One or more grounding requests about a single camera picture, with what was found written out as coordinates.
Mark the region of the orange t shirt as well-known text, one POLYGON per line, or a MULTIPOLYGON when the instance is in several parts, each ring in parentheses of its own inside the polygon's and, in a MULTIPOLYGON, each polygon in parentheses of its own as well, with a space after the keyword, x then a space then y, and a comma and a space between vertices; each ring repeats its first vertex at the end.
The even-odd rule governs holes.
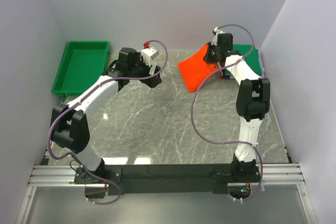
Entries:
POLYGON ((216 64, 205 62, 207 51, 208 44, 205 44, 197 53, 177 64, 189 93, 195 92, 203 80, 218 69, 216 64))

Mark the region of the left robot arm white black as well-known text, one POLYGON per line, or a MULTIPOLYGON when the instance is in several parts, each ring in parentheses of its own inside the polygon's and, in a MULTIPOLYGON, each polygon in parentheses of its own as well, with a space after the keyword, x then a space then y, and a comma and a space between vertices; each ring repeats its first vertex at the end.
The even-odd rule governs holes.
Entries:
POLYGON ((123 47, 118 58, 88 90, 67 104, 54 106, 47 137, 48 151, 51 151, 51 143, 55 143, 67 149, 68 154, 83 166, 91 182, 99 183, 106 179, 104 160, 89 144, 88 116, 94 114, 106 99, 116 95, 131 80, 139 80, 150 88, 160 84, 161 67, 152 65, 158 55, 154 47, 147 46, 141 51, 123 47))

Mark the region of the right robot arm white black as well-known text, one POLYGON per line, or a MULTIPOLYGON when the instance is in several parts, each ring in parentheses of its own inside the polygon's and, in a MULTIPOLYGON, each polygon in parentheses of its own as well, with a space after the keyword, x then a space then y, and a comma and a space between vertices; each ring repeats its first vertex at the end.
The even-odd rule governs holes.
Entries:
POLYGON ((240 117, 239 143, 230 171, 220 176, 229 183, 249 182, 259 178, 255 147, 261 123, 270 109, 270 81, 256 74, 241 53, 233 49, 231 33, 216 28, 213 34, 204 60, 225 67, 239 84, 236 100, 236 111, 240 117))

